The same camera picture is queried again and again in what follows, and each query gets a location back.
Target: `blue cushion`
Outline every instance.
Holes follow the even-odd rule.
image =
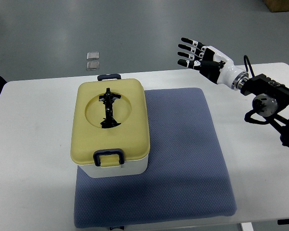
[[[236,203],[201,89],[145,91],[151,149],[140,175],[90,178],[78,167],[77,228],[231,216]]]

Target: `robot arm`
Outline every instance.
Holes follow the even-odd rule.
[[[225,84],[233,90],[240,89],[240,83],[248,79],[248,73],[234,65],[232,59],[212,46],[182,38],[182,42],[192,46],[179,44],[179,48],[192,54],[178,52],[179,56],[189,60],[180,59],[179,65],[198,70],[200,74],[215,84]]]
[[[254,76],[247,56],[244,56],[246,71],[234,65],[234,62],[225,54],[212,46],[203,45],[200,42],[182,38],[182,42],[191,46],[179,44],[179,48],[189,53],[178,52],[179,65],[198,70],[200,74],[215,84],[225,84],[233,90],[240,90],[243,95],[254,94],[253,109],[246,113],[245,121],[253,124],[271,124],[279,133],[284,146],[289,147],[289,119],[285,119],[278,113],[289,105],[289,88],[280,84],[264,74]],[[247,64],[250,67],[252,78],[247,73]],[[259,114],[265,121],[251,118],[253,114]]]

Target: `gray floor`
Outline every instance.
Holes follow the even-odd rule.
[[[261,0],[0,0],[0,75],[7,81],[181,69],[181,37],[243,64],[289,64],[289,12]],[[99,51],[100,69],[86,71]],[[289,231],[276,221],[256,231]],[[238,225],[186,231],[239,231]]]

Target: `metal plate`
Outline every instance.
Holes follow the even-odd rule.
[[[99,52],[92,51],[87,54],[87,60],[99,59]]]
[[[87,63],[87,71],[100,69],[100,61],[92,61]]]

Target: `cardboard box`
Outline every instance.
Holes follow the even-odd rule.
[[[263,0],[271,12],[289,11],[289,0]]]

